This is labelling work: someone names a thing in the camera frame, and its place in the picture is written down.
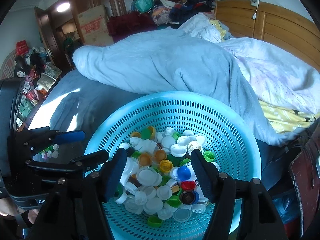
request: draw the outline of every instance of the green bottle cap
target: green bottle cap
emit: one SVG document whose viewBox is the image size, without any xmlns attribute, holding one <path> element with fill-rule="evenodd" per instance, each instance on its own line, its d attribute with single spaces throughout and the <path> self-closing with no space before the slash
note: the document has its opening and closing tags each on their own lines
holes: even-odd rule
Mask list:
<svg viewBox="0 0 320 240">
<path fill-rule="evenodd" d="M 162 226 L 162 222 L 163 221 L 158 217 L 149 217 L 148 221 L 147 221 L 147 224 L 150 227 L 159 228 L 159 227 Z"/>
<path fill-rule="evenodd" d="M 147 139 L 150 139 L 151 137 L 151 131 L 149 129 L 143 129 L 141 131 L 141 139 L 142 140 L 147 140 Z"/>
</svg>

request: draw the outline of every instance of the perforated basket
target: perforated basket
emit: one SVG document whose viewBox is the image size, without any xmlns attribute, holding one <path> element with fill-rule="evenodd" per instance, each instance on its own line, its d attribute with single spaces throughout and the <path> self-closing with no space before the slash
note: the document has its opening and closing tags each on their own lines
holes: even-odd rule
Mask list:
<svg viewBox="0 0 320 240">
<path fill-rule="evenodd" d="M 259 149 L 244 120 L 220 101 L 191 92 L 152 94 L 121 107 L 100 125 L 85 154 L 105 149 L 113 156 L 133 131 L 149 125 L 158 132 L 171 126 L 180 133 L 186 129 L 203 133 L 208 139 L 204 150 L 214 151 L 220 171 L 242 180 L 261 176 Z M 202 238 L 214 205 L 209 205 L 205 213 L 193 213 L 184 223 L 165 220 L 161 228 L 149 227 L 146 216 L 129 213 L 124 205 L 112 200 L 104 208 L 116 240 L 187 240 Z M 230 232 L 239 225 L 240 211 L 241 200 L 236 200 Z"/>
</svg>

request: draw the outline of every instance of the blue bottle cap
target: blue bottle cap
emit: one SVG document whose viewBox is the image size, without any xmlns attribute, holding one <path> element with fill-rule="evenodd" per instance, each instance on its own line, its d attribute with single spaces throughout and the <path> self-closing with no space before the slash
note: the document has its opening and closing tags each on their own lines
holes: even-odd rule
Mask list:
<svg viewBox="0 0 320 240">
<path fill-rule="evenodd" d="M 186 181 L 191 178 L 191 172 L 186 166 L 179 167 L 177 173 L 181 181 Z"/>
</svg>

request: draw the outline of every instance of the yellow bottle cap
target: yellow bottle cap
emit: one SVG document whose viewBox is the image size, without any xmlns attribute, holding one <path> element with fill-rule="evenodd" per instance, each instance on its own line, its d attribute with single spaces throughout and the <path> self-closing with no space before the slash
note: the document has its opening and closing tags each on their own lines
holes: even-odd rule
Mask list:
<svg viewBox="0 0 320 240">
<path fill-rule="evenodd" d="M 160 162 L 159 169 L 164 172 L 168 173 L 173 168 L 173 164 L 171 161 L 163 160 Z"/>
</svg>

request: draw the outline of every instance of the white bedsheet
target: white bedsheet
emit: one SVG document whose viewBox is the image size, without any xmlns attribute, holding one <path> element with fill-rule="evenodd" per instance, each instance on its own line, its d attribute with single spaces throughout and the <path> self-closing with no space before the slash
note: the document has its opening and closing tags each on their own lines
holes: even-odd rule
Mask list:
<svg viewBox="0 0 320 240">
<path fill-rule="evenodd" d="M 265 41 L 234 38 L 219 41 L 219 31 L 201 13 L 180 29 L 211 41 L 234 56 L 240 70 L 259 99 L 305 113 L 320 112 L 320 74 L 289 52 Z"/>
</svg>

